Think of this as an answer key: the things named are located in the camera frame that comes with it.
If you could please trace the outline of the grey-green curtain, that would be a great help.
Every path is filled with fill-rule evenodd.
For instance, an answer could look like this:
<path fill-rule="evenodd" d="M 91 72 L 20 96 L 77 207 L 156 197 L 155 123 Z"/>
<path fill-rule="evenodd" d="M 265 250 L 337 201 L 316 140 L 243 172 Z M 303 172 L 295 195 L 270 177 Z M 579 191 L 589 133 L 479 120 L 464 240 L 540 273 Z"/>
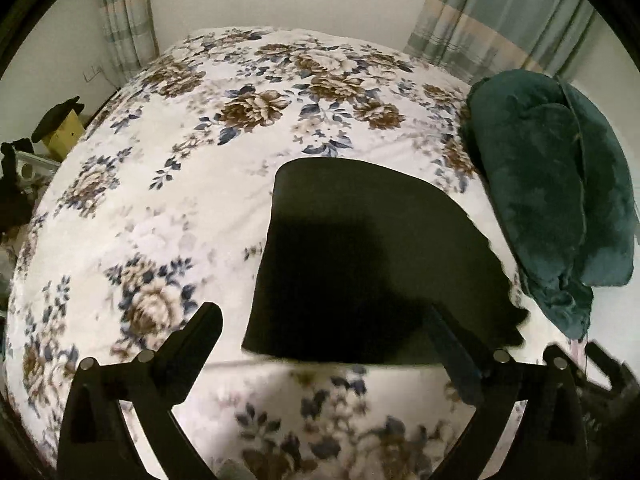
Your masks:
<path fill-rule="evenodd" d="M 158 55 L 151 0 L 100 0 L 103 36 L 121 86 Z"/>
<path fill-rule="evenodd" d="M 425 0 L 405 52 L 468 84 L 520 68 L 563 76 L 596 16 L 588 0 Z"/>

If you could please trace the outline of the floral bedspread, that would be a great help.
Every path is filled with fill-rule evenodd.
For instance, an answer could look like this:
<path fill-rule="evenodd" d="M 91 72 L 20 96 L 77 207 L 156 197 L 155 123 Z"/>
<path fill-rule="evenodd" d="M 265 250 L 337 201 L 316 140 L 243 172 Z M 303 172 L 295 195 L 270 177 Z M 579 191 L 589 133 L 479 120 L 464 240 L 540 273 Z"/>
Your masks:
<path fill-rule="evenodd" d="M 180 426 L 206 461 L 255 479 L 425 479 L 472 415 L 439 366 L 302 365 L 241 348 L 273 180 L 312 156 L 373 162 L 440 188 L 485 234 L 526 309 L 514 354 L 556 331 L 518 270 L 458 135 L 469 87 L 398 51 L 301 29 L 213 28 L 110 102 L 26 232 L 6 332 L 9 402 L 47 466 L 82 358 L 157 349 L 204 301 L 224 332 Z"/>

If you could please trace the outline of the grey-green right curtain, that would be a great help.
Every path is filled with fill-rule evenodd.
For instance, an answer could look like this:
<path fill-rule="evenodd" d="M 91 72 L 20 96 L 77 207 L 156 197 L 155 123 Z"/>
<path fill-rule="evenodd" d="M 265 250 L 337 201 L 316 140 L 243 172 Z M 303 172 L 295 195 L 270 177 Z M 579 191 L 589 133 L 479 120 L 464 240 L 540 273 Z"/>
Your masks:
<path fill-rule="evenodd" d="M 596 16 L 588 0 L 425 0 L 405 52 L 468 84 L 520 68 L 563 76 Z"/>

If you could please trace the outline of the dark green plush blanket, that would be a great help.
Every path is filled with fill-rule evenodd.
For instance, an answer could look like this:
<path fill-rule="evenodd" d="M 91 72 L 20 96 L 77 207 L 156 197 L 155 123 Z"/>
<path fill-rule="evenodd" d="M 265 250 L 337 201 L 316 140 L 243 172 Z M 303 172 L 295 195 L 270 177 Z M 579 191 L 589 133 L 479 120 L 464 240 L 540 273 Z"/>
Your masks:
<path fill-rule="evenodd" d="M 634 186 L 613 127 L 577 88 L 529 70 L 477 81 L 465 104 L 460 134 L 524 292 L 567 338 L 584 338 L 594 289 L 634 274 Z"/>

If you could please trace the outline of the grey-green left curtain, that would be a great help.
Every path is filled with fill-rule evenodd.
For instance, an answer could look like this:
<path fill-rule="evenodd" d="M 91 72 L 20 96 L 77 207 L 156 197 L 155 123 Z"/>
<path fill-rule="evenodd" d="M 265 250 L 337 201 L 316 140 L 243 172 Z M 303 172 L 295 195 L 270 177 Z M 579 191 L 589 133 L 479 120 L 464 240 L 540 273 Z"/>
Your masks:
<path fill-rule="evenodd" d="M 100 0 L 103 36 L 121 86 L 158 55 L 151 0 Z"/>

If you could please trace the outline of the yellow cardboard box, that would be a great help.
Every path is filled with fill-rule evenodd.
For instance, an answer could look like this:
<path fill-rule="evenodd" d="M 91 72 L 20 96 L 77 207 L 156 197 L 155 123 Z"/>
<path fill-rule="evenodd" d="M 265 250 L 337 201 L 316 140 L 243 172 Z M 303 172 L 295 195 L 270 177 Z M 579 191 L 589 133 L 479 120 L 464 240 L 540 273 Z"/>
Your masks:
<path fill-rule="evenodd" d="M 62 162 L 70 151 L 84 135 L 85 128 L 74 110 L 71 110 L 62 120 L 58 128 L 51 131 L 43 139 L 42 143 L 47 148 L 50 156 Z"/>

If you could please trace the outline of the black striped sweater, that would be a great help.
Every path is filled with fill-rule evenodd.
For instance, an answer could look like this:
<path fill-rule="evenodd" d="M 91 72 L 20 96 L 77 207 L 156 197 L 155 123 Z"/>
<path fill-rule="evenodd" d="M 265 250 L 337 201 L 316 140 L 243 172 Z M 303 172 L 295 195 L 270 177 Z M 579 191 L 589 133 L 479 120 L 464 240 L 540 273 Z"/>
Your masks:
<path fill-rule="evenodd" d="M 445 192 L 352 159 L 283 165 L 244 350 L 300 362 L 426 365 L 431 308 L 490 348 L 526 311 L 488 238 Z"/>

